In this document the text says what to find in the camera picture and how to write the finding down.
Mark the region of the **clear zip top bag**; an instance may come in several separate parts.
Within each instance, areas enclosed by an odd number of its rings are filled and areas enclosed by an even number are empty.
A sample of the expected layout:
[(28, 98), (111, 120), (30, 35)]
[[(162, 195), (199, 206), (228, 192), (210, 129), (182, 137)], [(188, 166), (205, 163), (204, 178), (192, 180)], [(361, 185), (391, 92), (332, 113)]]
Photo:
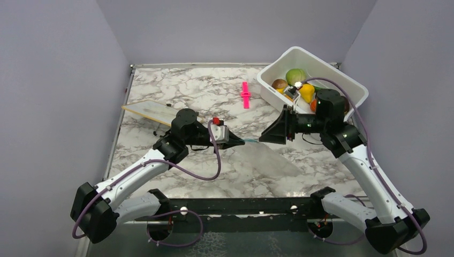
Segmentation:
[(233, 149), (231, 163), (239, 171), (253, 171), (266, 177), (296, 177), (303, 170), (263, 143), (247, 142)]

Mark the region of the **orange pumpkin toy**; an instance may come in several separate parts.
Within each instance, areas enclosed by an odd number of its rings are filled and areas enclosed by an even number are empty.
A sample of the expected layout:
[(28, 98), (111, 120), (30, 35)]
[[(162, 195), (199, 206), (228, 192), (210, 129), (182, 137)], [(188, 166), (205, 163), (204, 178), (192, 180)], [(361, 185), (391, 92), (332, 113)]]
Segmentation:
[(317, 107), (317, 99), (314, 99), (311, 103), (310, 103), (310, 109), (312, 112), (316, 112), (316, 107)]

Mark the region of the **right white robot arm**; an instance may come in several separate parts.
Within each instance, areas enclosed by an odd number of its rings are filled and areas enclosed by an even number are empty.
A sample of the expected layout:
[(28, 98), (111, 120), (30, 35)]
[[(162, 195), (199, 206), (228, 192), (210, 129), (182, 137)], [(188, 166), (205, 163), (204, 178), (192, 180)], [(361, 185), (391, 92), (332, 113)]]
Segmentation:
[(327, 213), (342, 218), (364, 232), (377, 252), (388, 254), (417, 236), (430, 217), (424, 209), (413, 208), (374, 163), (366, 138), (344, 120), (344, 97), (336, 90), (322, 89), (315, 99), (314, 114), (299, 114), (284, 105), (259, 141), (284, 145), (297, 133), (319, 134), (322, 144), (354, 175), (373, 209), (326, 187), (311, 195), (315, 200), (309, 203), (309, 212), (317, 218)]

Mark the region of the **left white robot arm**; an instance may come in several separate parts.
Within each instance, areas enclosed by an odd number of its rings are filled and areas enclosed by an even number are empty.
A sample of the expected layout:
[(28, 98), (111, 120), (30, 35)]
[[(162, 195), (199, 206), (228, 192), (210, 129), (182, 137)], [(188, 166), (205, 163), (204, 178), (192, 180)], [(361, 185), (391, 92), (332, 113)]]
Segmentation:
[[(232, 133), (221, 119), (213, 117), (204, 126), (194, 110), (179, 110), (170, 129), (141, 159), (109, 180), (94, 186), (88, 182), (79, 186), (70, 211), (75, 222), (72, 237), (88, 237), (91, 243), (96, 244), (106, 239), (118, 223), (143, 216), (152, 216), (156, 220), (165, 218), (168, 205), (164, 197), (158, 197), (157, 191), (139, 198), (131, 198), (130, 195), (171, 168), (199, 180), (215, 180), (222, 168), (219, 150), (244, 144), (245, 141)], [(189, 154), (190, 146), (213, 147), (218, 160), (213, 176), (203, 177), (179, 166), (179, 162)]]

